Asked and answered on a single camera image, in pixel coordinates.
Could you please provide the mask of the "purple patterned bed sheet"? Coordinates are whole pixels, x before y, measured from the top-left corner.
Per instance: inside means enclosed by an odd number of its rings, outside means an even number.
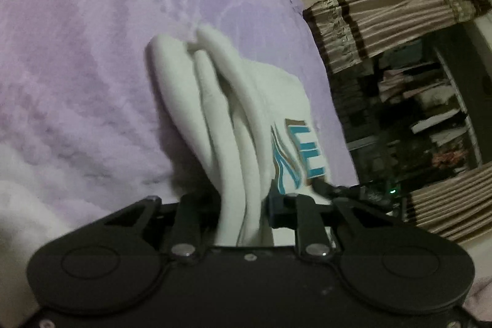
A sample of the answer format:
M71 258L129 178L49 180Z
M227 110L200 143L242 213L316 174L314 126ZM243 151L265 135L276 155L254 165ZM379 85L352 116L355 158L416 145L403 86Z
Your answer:
M301 0L1 0L1 324L37 308L27 260L143 197L175 201L198 161L158 95L146 48L207 23L302 81L328 178L357 181Z

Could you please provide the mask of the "beige brown striped curtain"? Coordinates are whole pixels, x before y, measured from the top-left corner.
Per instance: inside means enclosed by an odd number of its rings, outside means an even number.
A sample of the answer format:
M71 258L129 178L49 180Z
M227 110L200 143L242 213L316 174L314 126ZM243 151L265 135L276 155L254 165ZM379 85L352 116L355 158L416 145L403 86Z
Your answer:
M305 10L304 20L334 75L490 10L490 0L324 0Z

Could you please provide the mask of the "open wardrobe with clothes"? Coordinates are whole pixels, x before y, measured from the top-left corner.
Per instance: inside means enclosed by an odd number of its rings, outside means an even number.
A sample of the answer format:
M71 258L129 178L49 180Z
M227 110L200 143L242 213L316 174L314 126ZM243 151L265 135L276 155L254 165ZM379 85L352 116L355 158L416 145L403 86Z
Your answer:
M359 182L411 192L491 161L491 46L465 23L331 77Z

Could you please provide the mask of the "white Nevada long-sleeve shirt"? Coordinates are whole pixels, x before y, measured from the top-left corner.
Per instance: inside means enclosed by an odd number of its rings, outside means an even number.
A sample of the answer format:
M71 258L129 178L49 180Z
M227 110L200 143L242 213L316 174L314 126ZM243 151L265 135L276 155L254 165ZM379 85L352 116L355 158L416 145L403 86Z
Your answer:
M241 57L210 26L194 43L160 34L150 53L164 105L221 197L216 244L292 245L267 224L268 193L312 196L330 176L301 81Z

